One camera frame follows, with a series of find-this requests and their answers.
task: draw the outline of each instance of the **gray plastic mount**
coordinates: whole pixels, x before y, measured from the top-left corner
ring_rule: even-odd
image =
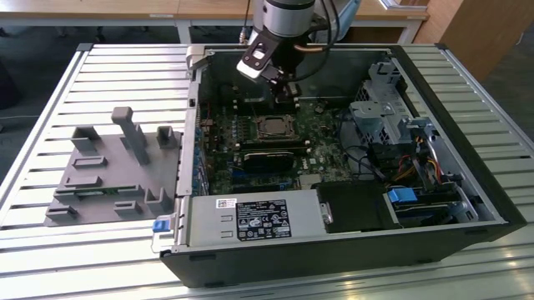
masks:
[[[122,134],[78,127],[75,150],[46,213],[46,226],[155,219],[172,213],[182,134],[170,126],[144,134],[132,109],[116,107]]]

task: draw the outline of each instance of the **blue drive bracket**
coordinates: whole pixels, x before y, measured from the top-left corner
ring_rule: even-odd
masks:
[[[387,192],[387,196],[390,197],[391,203],[415,202],[418,200],[414,190],[409,187],[393,189]]]

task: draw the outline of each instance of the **motherboard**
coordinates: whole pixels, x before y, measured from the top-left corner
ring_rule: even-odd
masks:
[[[295,109],[266,114],[258,102],[210,103],[202,111],[210,194],[290,191],[351,180],[337,136],[339,109],[311,98]]]

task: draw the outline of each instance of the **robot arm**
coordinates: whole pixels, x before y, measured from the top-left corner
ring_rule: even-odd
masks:
[[[329,55],[330,47],[351,25],[358,7],[359,0],[255,1],[255,32],[237,68],[251,80],[267,80],[277,102],[299,96],[297,82],[311,74],[298,76],[297,67],[306,54]],[[325,29],[329,44],[307,46],[310,34]]]

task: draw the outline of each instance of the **table leg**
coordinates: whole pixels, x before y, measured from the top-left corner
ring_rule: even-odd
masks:
[[[176,20],[178,35],[180,38],[180,44],[191,44],[191,21],[190,20]]]
[[[411,44],[414,42],[422,23],[423,21],[421,20],[414,20],[410,22],[402,31],[399,44]]]

